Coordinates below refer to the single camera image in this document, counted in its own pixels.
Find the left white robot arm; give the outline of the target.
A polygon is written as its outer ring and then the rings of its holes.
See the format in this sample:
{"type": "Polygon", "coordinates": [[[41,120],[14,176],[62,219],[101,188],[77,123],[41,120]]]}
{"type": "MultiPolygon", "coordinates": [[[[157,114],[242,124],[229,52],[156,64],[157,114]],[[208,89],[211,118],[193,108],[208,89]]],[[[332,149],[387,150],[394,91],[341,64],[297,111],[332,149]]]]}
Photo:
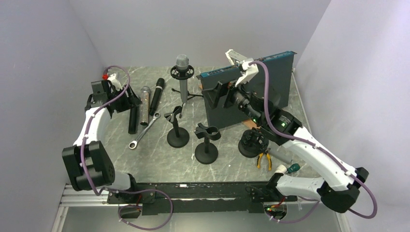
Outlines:
{"type": "Polygon", "coordinates": [[[109,80],[91,83],[92,94],[86,106],[86,120],[80,135],[70,147],[62,151],[62,159],[74,190],[110,188],[120,190],[127,203],[138,199],[139,189],[131,174],[117,172],[103,146],[105,129],[114,112],[135,109],[140,98],[131,87],[116,87],[109,80]]]}

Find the grey microphone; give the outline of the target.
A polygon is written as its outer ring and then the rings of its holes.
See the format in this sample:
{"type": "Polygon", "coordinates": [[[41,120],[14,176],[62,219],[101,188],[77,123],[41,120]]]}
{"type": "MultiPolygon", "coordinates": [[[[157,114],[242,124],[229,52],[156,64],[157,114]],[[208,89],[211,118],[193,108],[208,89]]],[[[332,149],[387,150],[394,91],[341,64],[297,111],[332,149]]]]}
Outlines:
{"type": "Polygon", "coordinates": [[[185,54],[176,57],[176,70],[178,71],[181,100],[183,104],[186,104],[188,101],[187,73],[189,72],[189,59],[185,54]]]}

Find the glitter handle microphone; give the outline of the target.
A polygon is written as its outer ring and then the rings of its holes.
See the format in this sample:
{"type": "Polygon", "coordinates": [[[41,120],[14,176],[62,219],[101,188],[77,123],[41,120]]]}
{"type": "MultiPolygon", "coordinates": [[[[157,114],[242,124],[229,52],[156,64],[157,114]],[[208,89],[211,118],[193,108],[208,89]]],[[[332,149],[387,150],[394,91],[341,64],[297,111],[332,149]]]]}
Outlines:
{"type": "Polygon", "coordinates": [[[140,125],[147,126],[149,123],[149,101],[150,88],[144,86],[141,88],[141,106],[140,106],[140,125]]]}

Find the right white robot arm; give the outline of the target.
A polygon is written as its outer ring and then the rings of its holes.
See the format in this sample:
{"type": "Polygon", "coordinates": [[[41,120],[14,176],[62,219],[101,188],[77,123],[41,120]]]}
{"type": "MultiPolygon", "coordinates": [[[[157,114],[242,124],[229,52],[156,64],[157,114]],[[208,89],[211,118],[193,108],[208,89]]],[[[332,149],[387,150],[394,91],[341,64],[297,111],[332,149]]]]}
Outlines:
{"type": "Polygon", "coordinates": [[[270,85],[248,87],[233,81],[218,82],[202,93],[211,108],[220,104],[224,108],[237,108],[258,126],[257,131],[265,138],[293,152],[319,174],[317,178],[275,174],[266,188],[269,199],[306,197],[320,201],[338,213],[351,211],[361,190],[375,200],[366,186],[367,169],[343,162],[316,140],[296,117],[279,109],[280,96],[270,85]]]}

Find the black wireless microphone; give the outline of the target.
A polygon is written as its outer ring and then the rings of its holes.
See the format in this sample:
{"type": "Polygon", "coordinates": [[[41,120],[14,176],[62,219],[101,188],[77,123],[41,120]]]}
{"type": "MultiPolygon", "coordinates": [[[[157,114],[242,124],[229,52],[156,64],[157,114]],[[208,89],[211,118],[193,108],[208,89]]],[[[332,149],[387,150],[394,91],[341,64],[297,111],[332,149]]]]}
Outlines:
{"type": "Polygon", "coordinates": [[[165,84],[165,80],[163,78],[159,78],[156,82],[154,95],[153,95],[153,98],[152,98],[152,101],[151,101],[151,106],[149,108],[149,115],[150,116],[154,116],[154,114],[155,114],[155,112],[158,108],[160,98],[161,98],[161,94],[162,94],[162,91],[163,91],[163,88],[164,88],[164,84],[165,84]]]}

